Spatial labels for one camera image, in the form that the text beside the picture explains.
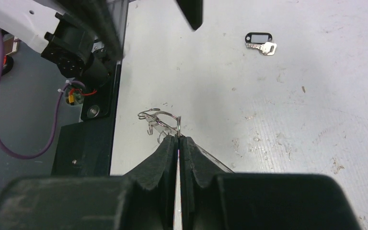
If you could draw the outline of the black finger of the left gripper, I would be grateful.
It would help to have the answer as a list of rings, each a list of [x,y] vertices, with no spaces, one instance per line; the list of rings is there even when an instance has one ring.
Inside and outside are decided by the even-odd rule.
[[[193,31],[203,23],[203,0],[176,0]]]
[[[124,57],[119,31],[105,0],[56,0],[55,3],[94,33],[105,45],[114,61]]]

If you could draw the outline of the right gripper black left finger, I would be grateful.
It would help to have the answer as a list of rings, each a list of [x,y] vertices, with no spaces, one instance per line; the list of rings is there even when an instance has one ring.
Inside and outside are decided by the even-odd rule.
[[[121,176],[24,177],[0,194],[0,230],[170,230],[178,138]]]

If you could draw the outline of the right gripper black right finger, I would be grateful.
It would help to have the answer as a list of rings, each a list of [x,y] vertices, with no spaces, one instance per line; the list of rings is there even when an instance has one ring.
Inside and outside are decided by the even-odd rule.
[[[359,222],[329,176],[234,173],[180,137],[185,230],[358,230]]]

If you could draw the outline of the black tagged silver key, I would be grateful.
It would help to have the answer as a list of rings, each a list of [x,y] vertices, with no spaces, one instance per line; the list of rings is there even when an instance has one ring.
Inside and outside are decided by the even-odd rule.
[[[273,42],[273,36],[266,32],[249,32],[245,36],[247,49],[258,50],[260,54],[272,56],[275,54],[277,44]]]

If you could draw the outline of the large silver metal keyring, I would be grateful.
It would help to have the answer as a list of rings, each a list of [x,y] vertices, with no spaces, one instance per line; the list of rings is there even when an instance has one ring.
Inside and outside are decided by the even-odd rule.
[[[159,116],[167,116],[175,120],[176,124],[169,125],[167,122],[164,122]],[[138,113],[139,120],[145,120],[148,123],[147,134],[149,136],[153,135],[154,130],[156,130],[159,135],[157,137],[157,143],[161,144],[162,139],[166,136],[178,136],[180,138],[182,136],[181,133],[181,116],[175,116],[169,112],[162,111],[159,108],[151,108],[149,110],[142,111]]]

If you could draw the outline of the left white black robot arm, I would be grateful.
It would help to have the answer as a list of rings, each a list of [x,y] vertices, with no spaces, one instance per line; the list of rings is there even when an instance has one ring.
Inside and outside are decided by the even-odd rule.
[[[66,78],[99,88],[108,62],[123,59],[123,44],[104,0],[59,0],[58,11],[33,0],[0,0],[0,29],[55,63]]]

